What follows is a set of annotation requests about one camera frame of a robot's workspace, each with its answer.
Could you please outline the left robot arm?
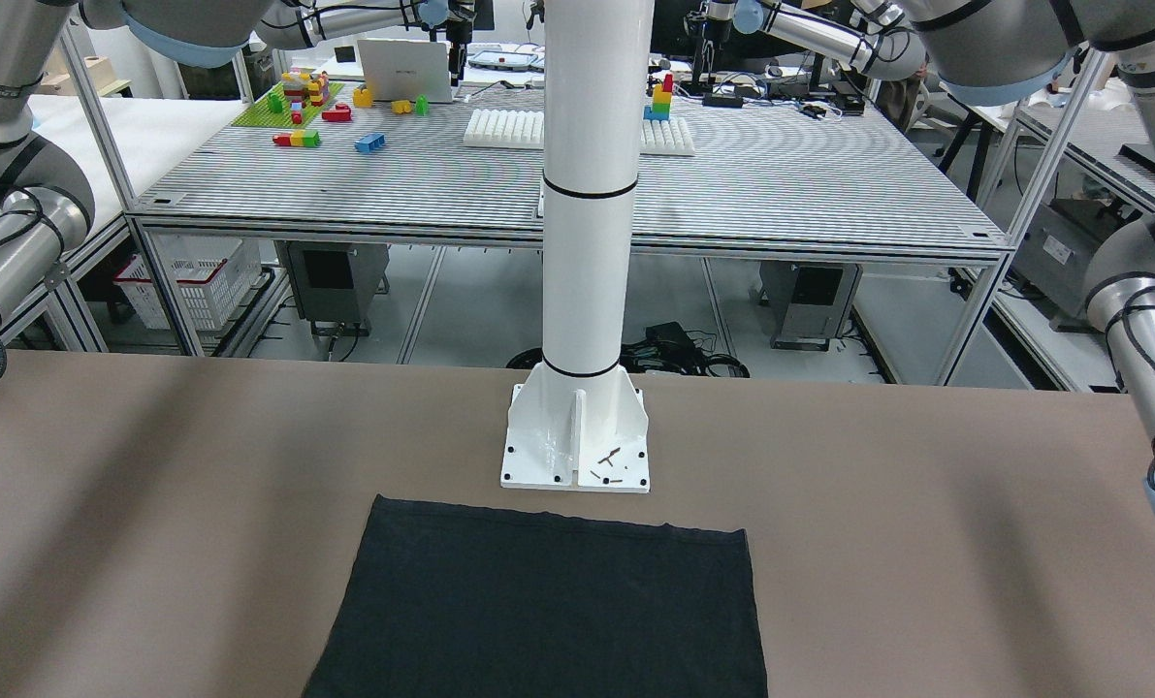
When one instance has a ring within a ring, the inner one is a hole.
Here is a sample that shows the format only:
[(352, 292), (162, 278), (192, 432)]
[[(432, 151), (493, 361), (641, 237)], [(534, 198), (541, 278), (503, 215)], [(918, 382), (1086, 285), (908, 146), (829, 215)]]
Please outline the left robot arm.
[[(790, 1), (705, 1), (698, 34), (772, 36), (893, 82), (936, 70), (954, 99), (994, 107), (1028, 98), (1079, 49), (1115, 59), (1137, 125), (1106, 146), (1109, 168), (1155, 180), (1155, 1), (857, 1), (871, 30), (803, 10)], [(1141, 478), (1155, 517), (1155, 193), (1133, 195), (1139, 216), (1088, 255), (1079, 313), (1104, 336), (1116, 380), (1135, 402), (1150, 461)]]

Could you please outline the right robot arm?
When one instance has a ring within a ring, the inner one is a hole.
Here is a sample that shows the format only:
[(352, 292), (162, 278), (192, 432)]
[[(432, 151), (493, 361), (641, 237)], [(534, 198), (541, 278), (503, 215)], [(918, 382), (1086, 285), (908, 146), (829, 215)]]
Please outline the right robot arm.
[(30, 97), (72, 16), (85, 25), (128, 28), (176, 62), (226, 65), (249, 39), (295, 51), (307, 40), (379, 25), (444, 25), (447, 1), (0, 1), (0, 379), (2, 331), (27, 296), (94, 229), (92, 186), (76, 159), (33, 128)]

